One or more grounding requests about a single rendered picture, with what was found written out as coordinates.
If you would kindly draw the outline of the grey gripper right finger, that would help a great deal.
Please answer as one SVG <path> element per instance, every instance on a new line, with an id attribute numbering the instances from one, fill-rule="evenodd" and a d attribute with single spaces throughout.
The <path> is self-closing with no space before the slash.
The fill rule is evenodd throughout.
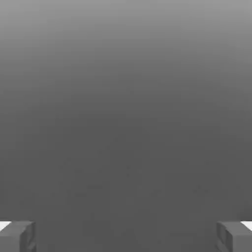
<path id="1" fill-rule="evenodd" d="M 252 252 L 252 221 L 219 221 L 217 252 Z"/>

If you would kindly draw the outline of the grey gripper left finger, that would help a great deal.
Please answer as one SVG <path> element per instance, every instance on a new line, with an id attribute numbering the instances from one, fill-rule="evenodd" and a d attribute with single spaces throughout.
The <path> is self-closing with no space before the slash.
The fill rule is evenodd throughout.
<path id="1" fill-rule="evenodd" d="M 36 223 L 0 221 L 0 252 L 37 252 Z"/>

